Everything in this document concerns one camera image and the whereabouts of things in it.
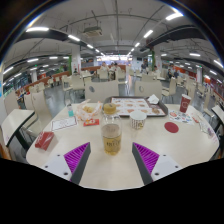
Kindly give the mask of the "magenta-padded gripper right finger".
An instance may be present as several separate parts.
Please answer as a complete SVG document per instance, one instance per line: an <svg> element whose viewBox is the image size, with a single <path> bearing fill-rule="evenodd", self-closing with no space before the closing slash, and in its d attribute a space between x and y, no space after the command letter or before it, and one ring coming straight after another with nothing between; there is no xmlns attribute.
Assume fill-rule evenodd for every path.
<svg viewBox="0 0 224 224"><path fill-rule="evenodd" d="M132 144L132 153L145 185L182 169L182 167L167 154L159 155L138 143Z"/></svg>

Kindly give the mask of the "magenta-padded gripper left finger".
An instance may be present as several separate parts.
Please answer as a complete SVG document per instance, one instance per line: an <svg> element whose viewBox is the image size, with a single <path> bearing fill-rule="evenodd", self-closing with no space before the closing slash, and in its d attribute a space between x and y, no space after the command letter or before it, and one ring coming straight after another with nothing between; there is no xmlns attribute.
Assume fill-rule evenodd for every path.
<svg viewBox="0 0 224 224"><path fill-rule="evenodd" d="M42 166L42 169L70 182L79 184L90 153L90 143L87 142L64 155L57 154L46 162Z"/></svg>

